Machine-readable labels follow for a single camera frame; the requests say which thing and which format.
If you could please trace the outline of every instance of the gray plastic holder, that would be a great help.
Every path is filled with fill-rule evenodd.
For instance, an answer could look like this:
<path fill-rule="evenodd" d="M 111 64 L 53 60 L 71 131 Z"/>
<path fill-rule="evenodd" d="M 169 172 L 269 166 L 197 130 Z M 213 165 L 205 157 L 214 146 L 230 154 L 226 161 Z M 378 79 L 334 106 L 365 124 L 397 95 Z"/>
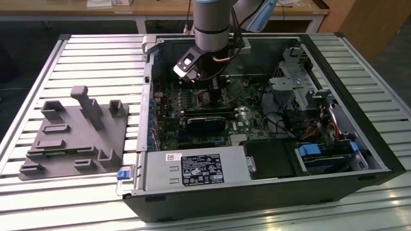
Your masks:
<path fill-rule="evenodd" d="M 129 105 L 99 105 L 87 86 L 73 87 L 81 106 L 47 101 L 43 124 L 21 168 L 21 180 L 117 172 L 122 167 Z"/>

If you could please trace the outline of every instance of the power supply label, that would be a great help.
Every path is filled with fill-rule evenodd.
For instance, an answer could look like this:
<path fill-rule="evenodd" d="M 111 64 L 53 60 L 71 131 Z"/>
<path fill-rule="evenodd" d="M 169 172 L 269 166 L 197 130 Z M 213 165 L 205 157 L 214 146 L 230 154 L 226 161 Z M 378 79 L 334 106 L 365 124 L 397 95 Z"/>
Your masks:
<path fill-rule="evenodd" d="M 225 183 L 221 154 L 182 156 L 183 185 Z"/>

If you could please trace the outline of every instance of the slotted metal surface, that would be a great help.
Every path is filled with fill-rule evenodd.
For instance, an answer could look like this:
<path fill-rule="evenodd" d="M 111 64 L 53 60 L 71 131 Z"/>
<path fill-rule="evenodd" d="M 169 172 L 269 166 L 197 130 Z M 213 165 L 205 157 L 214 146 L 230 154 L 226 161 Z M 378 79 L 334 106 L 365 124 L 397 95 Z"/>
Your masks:
<path fill-rule="evenodd" d="M 141 35 L 79 35 L 55 49 L 57 57 L 51 57 L 51 64 L 45 70 L 39 93 L 34 96 L 34 103 L 0 162 L 0 167 L 4 164 L 0 177 L 0 230 L 346 231 L 410 228 L 409 108 L 370 67 L 362 65 L 355 51 L 331 34 L 313 35 L 311 38 L 409 170 L 401 177 L 383 185 L 365 188 L 339 202 L 155 224 L 142 222 L 122 202 L 115 173 L 22 182 L 18 179 L 19 168 L 42 124 L 39 109 L 47 100 L 78 105 L 69 96 L 74 85 L 87 84 L 89 93 L 101 104 L 121 99 L 131 105 L 123 164 L 135 163 L 145 68 L 142 38 Z M 326 88 L 319 73 L 315 75 Z M 127 182 L 122 188 L 131 189 L 133 183 Z"/>

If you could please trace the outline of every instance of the blue latch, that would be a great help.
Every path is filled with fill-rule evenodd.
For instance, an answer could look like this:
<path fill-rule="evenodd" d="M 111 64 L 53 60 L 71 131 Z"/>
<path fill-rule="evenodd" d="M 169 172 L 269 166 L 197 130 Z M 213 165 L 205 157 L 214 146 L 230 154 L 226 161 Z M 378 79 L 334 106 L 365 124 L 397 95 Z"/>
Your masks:
<path fill-rule="evenodd" d="M 361 149 L 359 149 L 359 146 L 358 146 L 358 144 L 355 143 L 355 142 L 351 142 L 350 143 L 350 146 L 351 146 L 351 148 L 353 148 L 353 151 L 357 153 Z"/>
<path fill-rule="evenodd" d="M 301 156 L 322 154 L 321 148 L 317 144 L 305 144 L 298 148 L 298 151 Z"/>
<path fill-rule="evenodd" d="M 121 170 L 118 172 L 118 180 L 129 180 L 131 178 L 131 171 L 130 170 Z"/>

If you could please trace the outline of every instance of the floor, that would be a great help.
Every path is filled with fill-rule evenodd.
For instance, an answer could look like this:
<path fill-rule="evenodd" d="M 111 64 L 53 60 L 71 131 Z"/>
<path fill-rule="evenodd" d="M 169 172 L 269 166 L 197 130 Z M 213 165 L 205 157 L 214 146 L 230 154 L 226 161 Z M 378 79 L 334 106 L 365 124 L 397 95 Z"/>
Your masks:
<path fill-rule="evenodd" d="M 0 22 L 0 43 L 21 68 L 21 76 L 0 84 L 0 139 L 14 121 L 61 34 L 133 34 L 131 21 L 53 22 L 46 30 L 39 22 Z M 149 33 L 181 33 L 185 22 L 149 22 Z M 411 19 L 393 37 L 373 66 L 411 106 Z"/>

